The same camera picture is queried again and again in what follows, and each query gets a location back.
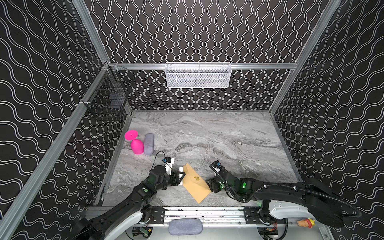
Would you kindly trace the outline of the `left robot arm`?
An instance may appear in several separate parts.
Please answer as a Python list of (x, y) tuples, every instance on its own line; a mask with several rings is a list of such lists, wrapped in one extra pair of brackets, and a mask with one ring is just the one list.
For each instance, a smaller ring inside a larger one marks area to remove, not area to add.
[(178, 186), (185, 172), (167, 173), (166, 167), (158, 165), (150, 170), (148, 177), (133, 188), (131, 194), (109, 211), (75, 224), (68, 236), (69, 240), (115, 240), (125, 230), (137, 224), (143, 211), (157, 195), (158, 190)]

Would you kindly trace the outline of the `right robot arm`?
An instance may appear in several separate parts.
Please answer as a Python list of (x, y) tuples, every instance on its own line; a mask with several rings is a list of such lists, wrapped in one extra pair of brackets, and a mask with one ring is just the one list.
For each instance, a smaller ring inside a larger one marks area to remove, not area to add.
[(343, 201), (329, 187), (316, 179), (307, 178), (298, 183), (269, 183), (252, 178), (237, 178), (218, 161), (210, 164), (214, 178), (207, 180), (214, 193), (225, 191), (232, 200), (240, 203), (261, 201), (259, 216), (267, 223), (278, 219), (273, 214), (273, 201), (295, 204), (308, 210), (320, 223), (341, 228), (347, 218), (359, 218), (362, 212), (353, 204)]

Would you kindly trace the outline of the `brown manila envelope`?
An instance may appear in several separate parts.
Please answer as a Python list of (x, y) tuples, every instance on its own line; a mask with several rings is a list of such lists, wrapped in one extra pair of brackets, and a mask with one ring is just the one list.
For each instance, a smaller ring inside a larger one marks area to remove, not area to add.
[(211, 189), (206, 181), (189, 164), (183, 166), (183, 172), (185, 173), (183, 186), (196, 202), (200, 204), (211, 193)]

